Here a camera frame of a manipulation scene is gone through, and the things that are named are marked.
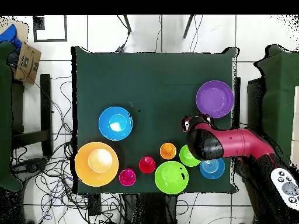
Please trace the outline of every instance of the orange bowl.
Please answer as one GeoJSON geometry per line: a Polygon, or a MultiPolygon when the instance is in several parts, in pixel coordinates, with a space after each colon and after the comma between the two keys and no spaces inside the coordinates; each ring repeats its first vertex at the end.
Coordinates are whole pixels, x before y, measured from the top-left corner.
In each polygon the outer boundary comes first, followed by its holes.
{"type": "Polygon", "coordinates": [[[160,147],[160,155],[166,160],[170,160],[176,155],[176,147],[170,142],[162,144],[160,147]]]}
{"type": "Polygon", "coordinates": [[[115,151],[103,142],[85,144],[75,157],[76,173],[88,186],[108,184],[115,178],[118,169],[119,160],[115,151]]]}

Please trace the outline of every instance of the lime green bowl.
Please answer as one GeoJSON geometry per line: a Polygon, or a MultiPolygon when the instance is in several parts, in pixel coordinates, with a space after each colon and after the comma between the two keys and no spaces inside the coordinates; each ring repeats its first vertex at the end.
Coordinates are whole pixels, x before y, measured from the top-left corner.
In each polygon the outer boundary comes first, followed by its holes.
{"type": "Polygon", "coordinates": [[[193,157],[193,155],[190,153],[188,146],[184,145],[180,149],[180,161],[187,167],[195,167],[200,163],[200,160],[197,160],[193,157]]]}
{"type": "Polygon", "coordinates": [[[187,169],[173,160],[162,163],[155,172],[156,186],[166,194],[181,193],[187,186],[189,175],[187,169]]]}

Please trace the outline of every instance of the red cup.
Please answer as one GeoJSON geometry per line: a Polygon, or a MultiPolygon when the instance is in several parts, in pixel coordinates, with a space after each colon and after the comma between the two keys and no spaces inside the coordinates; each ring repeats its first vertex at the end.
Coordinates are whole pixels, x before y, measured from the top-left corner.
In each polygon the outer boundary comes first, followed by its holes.
{"type": "Polygon", "coordinates": [[[140,161],[139,161],[139,169],[143,173],[152,173],[156,168],[156,163],[153,160],[152,157],[150,156],[144,156],[140,161]]]}
{"type": "Polygon", "coordinates": [[[123,186],[131,186],[136,181],[136,175],[133,169],[124,169],[119,174],[119,182],[123,186]]]}

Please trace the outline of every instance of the pink cup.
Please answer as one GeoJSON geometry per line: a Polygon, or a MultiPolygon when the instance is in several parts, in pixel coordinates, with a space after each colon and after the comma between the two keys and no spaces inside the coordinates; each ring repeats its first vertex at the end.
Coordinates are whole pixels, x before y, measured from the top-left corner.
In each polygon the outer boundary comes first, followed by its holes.
{"type": "Polygon", "coordinates": [[[136,181],[136,175],[133,169],[124,169],[119,174],[119,182],[123,186],[131,186],[136,181]]]}

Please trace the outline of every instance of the purple bowl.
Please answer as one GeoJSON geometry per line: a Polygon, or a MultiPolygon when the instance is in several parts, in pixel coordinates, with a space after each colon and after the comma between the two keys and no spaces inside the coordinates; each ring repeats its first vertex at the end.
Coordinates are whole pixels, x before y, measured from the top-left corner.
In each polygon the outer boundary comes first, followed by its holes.
{"type": "Polygon", "coordinates": [[[213,118],[221,118],[231,111],[234,105],[234,94],[226,83],[210,80],[197,91],[196,105],[201,113],[213,118]]]}

